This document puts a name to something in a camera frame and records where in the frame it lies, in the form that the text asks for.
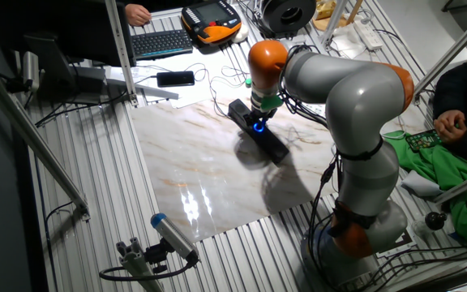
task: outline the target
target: smartphone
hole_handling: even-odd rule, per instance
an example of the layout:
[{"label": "smartphone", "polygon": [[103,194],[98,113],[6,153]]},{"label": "smartphone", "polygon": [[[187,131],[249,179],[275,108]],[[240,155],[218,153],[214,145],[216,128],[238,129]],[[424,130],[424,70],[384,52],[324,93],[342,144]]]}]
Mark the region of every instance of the smartphone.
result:
[{"label": "smartphone", "polygon": [[434,147],[435,145],[443,143],[435,130],[428,130],[415,135],[410,135],[405,139],[406,143],[409,144],[410,148],[414,152],[419,152],[420,149]]},{"label": "smartphone", "polygon": [[156,74],[158,87],[188,86],[194,85],[193,71],[162,72]]}]

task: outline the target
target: blue led light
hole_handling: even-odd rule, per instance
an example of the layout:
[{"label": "blue led light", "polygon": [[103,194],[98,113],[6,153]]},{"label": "blue led light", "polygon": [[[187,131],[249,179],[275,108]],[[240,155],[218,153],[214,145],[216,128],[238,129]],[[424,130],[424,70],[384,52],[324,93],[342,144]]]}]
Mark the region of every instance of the blue led light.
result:
[{"label": "blue led light", "polygon": [[264,125],[260,122],[256,122],[254,125],[253,125],[253,130],[260,133],[262,131],[264,131]]}]

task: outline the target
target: gray robot arm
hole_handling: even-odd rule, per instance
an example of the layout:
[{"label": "gray robot arm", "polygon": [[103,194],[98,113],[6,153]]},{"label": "gray robot arm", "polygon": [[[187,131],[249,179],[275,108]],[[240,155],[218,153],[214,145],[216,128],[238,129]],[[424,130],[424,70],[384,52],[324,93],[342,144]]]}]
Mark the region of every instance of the gray robot arm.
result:
[{"label": "gray robot arm", "polygon": [[[288,61],[284,82],[292,97],[326,104],[329,130],[344,170],[337,208],[367,222],[350,222],[336,237],[323,240],[323,249],[330,253],[323,258],[357,259],[386,249],[401,236],[407,221],[401,208],[388,201],[399,165],[379,131],[412,99],[408,72],[388,64],[302,51]],[[343,219],[335,214],[333,227]]]}]

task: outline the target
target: marble surface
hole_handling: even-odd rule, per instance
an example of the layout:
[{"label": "marble surface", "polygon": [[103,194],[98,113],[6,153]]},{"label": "marble surface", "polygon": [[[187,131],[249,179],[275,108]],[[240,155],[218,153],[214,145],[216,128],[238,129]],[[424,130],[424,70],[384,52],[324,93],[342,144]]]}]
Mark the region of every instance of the marble surface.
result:
[{"label": "marble surface", "polygon": [[[235,97],[249,105],[246,88],[218,92],[225,112]],[[407,131],[425,130],[412,105],[401,116]],[[150,105],[132,118],[160,211],[194,241],[312,200],[332,159],[328,130],[285,107],[268,122],[290,150],[279,167],[210,100],[182,109]],[[382,133],[399,129],[394,119]],[[332,184],[323,190],[333,192]]]}]

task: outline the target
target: hand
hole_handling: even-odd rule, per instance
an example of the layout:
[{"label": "hand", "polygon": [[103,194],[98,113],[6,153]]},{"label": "hand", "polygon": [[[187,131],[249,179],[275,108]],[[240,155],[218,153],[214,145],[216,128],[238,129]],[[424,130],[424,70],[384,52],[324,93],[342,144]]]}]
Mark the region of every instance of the hand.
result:
[{"label": "hand", "polygon": [[454,127],[456,121],[462,120],[462,122],[465,121],[465,116],[464,113],[461,112],[458,109],[452,109],[452,110],[447,110],[444,113],[442,113],[438,118],[440,122],[446,126],[446,128],[449,130],[450,127]]},{"label": "hand", "polygon": [[452,144],[462,139],[467,131],[465,124],[465,116],[459,110],[449,110],[442,113],[438,119],[434,121],[437,135],[445,144]]},{"label": "hand", "polygon": [[127,22],[132,26],[142,26],[151,21],[151,12],[138,4],[127,4]]}]

